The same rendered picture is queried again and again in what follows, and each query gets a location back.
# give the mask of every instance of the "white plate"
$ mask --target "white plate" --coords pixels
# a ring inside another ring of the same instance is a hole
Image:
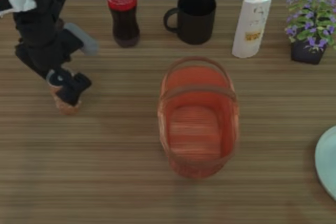
[[[336,126],[328,129],[317,143],[315,166],[322,185],[336,200]]]

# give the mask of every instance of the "black flower pot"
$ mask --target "black flower pot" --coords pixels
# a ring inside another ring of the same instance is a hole
[[[297,40],[291,44],[291,59],[297,62],[303,62],[313,65],[318,65],[324,55],[327,46],[323,47],[323,50],[309,50],[307,47],[308,41]]]

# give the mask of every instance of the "black mug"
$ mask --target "black mug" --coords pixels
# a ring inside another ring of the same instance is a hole
[[[216,7],[215,0],[178,0],[177,8],[164,15],[163,24],[185,43],[200,45],[211,38]],[[176,28],[168,26],[168,19],[174,14],[177,14]]]

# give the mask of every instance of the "dark liquid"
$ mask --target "dark liquid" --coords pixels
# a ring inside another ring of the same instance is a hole
[[[113,18],[113,36],[121,47],[135,46],[140,37],[140,30],[136,20],[137,6],[130,10],[110,8]]]

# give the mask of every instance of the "potted plant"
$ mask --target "potted plant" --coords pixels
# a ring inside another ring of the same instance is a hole
[[[287,0],[287,7],[291,59],[319,64],[327,46],[336,49],[336,0]]]

